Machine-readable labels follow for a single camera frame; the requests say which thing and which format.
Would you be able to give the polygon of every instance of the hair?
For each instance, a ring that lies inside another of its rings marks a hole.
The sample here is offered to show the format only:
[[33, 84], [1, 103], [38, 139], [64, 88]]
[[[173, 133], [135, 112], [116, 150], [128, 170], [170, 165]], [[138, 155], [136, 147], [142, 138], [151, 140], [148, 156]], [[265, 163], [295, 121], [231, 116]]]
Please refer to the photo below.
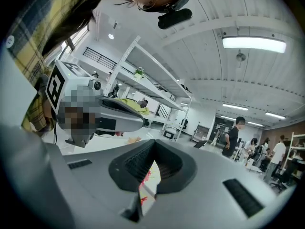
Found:
[[93, 10], [101, 0], [79, 0], [67, 15], [67, 18], [59, 24], [46, 42], [42, 55], [46, 55], [64, 40], [87, 26], [90, 20], [94, 20]]
[[252, 140], [251, 140], [251, 144], [256, 145], [256, 144], [257, 144], [257, 138], [252, 138]]
[[237, 117], [236, 118], [236, 124], [244, 125], [246, 123], [246, 120], [243, 117]]
[[264, 140], [263, 144], [268, 143], [268, 142], [269, 142], [269, 138], [267, 137], [267, 138]]

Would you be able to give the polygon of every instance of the yellow plaid shirt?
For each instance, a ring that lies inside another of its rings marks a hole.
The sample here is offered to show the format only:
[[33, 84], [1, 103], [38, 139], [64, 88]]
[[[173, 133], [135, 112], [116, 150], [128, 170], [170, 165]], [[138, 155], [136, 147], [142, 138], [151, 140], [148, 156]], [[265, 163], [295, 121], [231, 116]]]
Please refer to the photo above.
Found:
[[[84, 1], [86, 0], [30, 0], [12, 24], [8, 36], [13, 35], [15, 41], [9, 52], [33, 86], [41, 74], [48, 75], [42, 55], [48, 39], [71, 9], [78, 2]], [[31, 130], [30, 122], [39, 132], [47, 132], [53, 128], [52, 121], [44, 117], [40, 95], [29, 107], [22, 126]]]

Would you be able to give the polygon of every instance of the ceiling spotlight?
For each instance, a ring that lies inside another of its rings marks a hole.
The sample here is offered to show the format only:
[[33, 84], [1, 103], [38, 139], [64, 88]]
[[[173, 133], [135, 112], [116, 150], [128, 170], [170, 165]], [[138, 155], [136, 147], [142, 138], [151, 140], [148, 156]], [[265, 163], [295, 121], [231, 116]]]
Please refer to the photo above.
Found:
[[241, 110], [248, 110], [248, 108], [244, 108], [244, 107], [240, 107], [240, 106], [235, 106], [235, 105], [230, 105], [230, 104], [223, 104], [223, 107], [229, 107], [229, 108], [241, 109]]
[[224, 48], [254, 48], [284, 53], [286, 43], [281, 40], [258, 36], [223, 37]]
[[270, 113], [270, 112], [266, 112], [265, 115], [269, 115], [269, 116], [279, 118], [279, 119], [282, 119], [282, 120], [286, 119], [286, 117], [284, 117], [284, 116], [280, 116], [280, 115], [273, 114], [273, 113]]
[[222, 117], [224, 119], [228, 119], [228, 120], [236, 120], [236, 119], [233, 119], [233, 118], [230, 118], [230, 117], [227, 117], [227, 116], [223, 116], [223, 115], [221, 115], [220, 117]]
[[260, 126], [260, 127], [262, 127], [262, 126], [263, 126], [263, 125], [261, 125], [261, 124], [257, 124], [257, 123], [250, 122], [250, 121], [248, 121], [248, 123], [249, 123], [249, 124], [252, 124], [252, 125], [257, 125], [257, 126]]

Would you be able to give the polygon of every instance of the vent slot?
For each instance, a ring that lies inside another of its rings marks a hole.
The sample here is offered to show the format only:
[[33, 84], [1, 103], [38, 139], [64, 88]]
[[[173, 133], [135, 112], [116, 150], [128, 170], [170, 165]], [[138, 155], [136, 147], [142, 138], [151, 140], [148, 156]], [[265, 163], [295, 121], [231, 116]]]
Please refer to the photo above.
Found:
[[238, 180], [230, 179], [223, 184], [248, 217], [264, 208]]
[[79, 168], [79, 167], [87, 166], [89, 164], [92, 164], [92, 162], [88, 159], [82, 159], [82, 160], [79, 160], [79, 161], [74, 161], [74, 162], [67, 163], [68, 167], [71, 170]]

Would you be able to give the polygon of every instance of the floor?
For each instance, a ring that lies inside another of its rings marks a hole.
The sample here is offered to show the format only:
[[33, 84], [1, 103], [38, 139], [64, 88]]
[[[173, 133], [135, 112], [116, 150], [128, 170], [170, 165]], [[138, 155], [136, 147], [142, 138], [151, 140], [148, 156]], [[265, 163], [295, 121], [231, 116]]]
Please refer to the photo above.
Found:
[[[162, 124], [153, 123], [151, 128], [142, 127], [140, 130], [136, 132], [125, 132], [122, 136], [111, 136], [111, 135], [103, 135], [103, 136], [95, 136], [85, 148], [77, 147], [71, 144], [67, 144], [65, 140], [69, 138], [69, 135], [62, 130], [59, 126], [57, 126], [57, 143], [56, 145], [61, 150], [63, 155], [71, 155], [71, 154], [79, 154], [79, 153], [87, 153], [87, 152], [95, 152], [100, 150], [106, 150], [110, 148], [115, 148], [123, 145], [127, 145], [129, 138], [135, 139], [140, 137], [141, 140], [149, 140], [149, 139], [165, 139], [166, 137], [162, 136]], [[46, 136], [42, 138], [44, 142], [53, 143], [53, 131], [48, 133]], [[177, 141], [180, 144], [194, 147], [196, 142], [191, 141], [191, 136], [181, 132], [181, 135]], [[206, 144], [201, 147], [202, 150], [207, 150], [210, 152], [215, 152], [221, 155], [221, 148], [217, 148], [210, 144]]]

